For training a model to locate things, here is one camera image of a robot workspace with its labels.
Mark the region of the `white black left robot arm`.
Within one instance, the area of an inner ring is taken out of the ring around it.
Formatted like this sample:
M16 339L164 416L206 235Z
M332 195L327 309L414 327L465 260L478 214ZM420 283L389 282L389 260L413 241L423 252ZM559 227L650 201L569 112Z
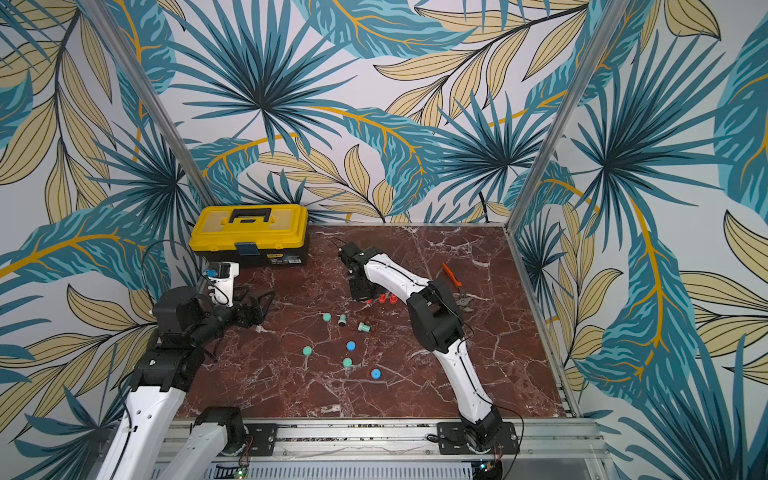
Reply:
M195 287L174 288L155 303L158 337L128 381L125 413L98 471L100 479L147 479L166 433L209 351L233 327L264 323L272 290L243 290L231 305L212 305ZM237 407L209 407L195 420L181 450L163 470L164 479L199 479L220 456L243 468L254 438Z

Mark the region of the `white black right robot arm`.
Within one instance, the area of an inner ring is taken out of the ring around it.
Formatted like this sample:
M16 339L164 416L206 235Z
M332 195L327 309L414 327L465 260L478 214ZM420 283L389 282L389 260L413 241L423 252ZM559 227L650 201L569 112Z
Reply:
M347 243L338 256L353 299L390 293L405 303L416 340L437 358L453 389L468 446L476 452L491 449L503 419L470 359L465 322L447 283L416 275L377 247Z

